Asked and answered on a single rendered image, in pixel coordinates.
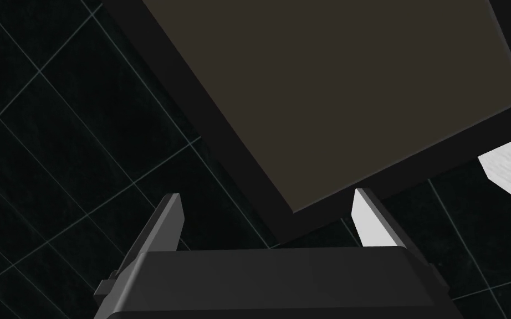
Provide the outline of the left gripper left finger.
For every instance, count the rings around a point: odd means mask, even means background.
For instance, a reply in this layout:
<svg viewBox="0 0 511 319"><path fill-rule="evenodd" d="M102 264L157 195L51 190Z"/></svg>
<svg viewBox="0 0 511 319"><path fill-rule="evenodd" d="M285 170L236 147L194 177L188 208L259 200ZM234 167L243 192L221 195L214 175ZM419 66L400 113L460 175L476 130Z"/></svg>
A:
<svg viewBox="0 0 511 319"><path fill-rule="evenodd" d="M184 221L179 193L167 193L124 257L116 276L118 277L141 253L177 250Z"/></svg>

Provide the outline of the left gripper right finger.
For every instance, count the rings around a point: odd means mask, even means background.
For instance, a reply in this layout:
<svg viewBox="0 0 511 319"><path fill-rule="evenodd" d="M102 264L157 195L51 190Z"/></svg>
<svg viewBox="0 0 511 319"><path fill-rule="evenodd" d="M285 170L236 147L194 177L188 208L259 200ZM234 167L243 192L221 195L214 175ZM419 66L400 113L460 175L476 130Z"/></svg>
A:
<svg viewBox="0 0 511 319"><path fill-rule="evenodd" d="M401 246L428 265L419 248L371 189L355 189L351 218L364 247Z"/></svg>

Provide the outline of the dark brown cabinet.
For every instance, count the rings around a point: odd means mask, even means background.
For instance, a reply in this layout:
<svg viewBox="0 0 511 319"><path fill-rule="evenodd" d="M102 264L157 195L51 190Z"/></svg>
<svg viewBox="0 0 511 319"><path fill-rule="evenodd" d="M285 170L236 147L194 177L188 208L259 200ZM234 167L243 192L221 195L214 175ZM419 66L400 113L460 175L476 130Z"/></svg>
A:
<svg viewBox="0 0 511 319"><path fill-rule="evenodd" d="M511 141L511 0L103 0L277 241Z"/></svg>

